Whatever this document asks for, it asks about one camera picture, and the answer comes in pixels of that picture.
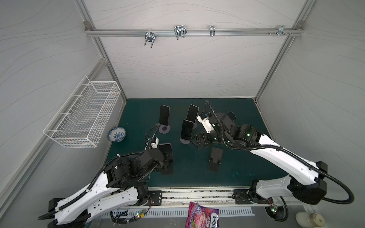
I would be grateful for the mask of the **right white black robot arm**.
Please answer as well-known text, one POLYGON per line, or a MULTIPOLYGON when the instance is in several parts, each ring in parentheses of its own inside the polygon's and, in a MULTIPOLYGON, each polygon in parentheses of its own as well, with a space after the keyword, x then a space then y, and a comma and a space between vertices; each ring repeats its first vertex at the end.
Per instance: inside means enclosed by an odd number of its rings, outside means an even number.
POLYGON ((238 193, 237 198, 253 204, 272 197, 295 197, 310 205, 317 205, 322 200, 342 205, 354 202, 353 192, 328 173, 326 163, 312 162, 294 154, 252 125, 236 125, 232 115, 217 113, 210 101, 205 101, 205 111, 197 116, 197 120, 204 127, 203 132, 191 138, 197 148, 221 144, 230 150, 250 152, 287 173, 282 178, 253 180, 250 188, 245 193, 238 193), (348 198, 327 198, 326 179, 340 186, 348 194, 348 198))

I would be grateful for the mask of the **purple phone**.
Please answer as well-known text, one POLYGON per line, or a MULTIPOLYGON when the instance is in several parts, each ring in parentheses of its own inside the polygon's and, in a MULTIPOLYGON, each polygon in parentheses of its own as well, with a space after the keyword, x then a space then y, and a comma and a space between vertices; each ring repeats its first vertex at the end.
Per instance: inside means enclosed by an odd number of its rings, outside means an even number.
POLYGON ((172 145, 170 143, 164 143, 158 145, 158 149, 162 152, 164 159, 168 162, 174 161, 172 145))

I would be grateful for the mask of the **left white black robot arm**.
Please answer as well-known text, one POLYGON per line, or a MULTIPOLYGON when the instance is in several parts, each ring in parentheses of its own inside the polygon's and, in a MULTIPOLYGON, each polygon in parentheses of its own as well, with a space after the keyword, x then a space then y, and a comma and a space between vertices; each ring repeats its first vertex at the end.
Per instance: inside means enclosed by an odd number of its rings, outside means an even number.
POLYGON ((167 153, 158 149, 156 134, 160 125, 145 136, 141 152, 117 154, 98 171, 90 184, 65 198, 53 198, 48 212, 38 220, 50 220, 49 228, 83 228, 103 213, 122 206, 144 205, 151 194, 147 181, 152 172, 163 172, 169 166, 167 153))

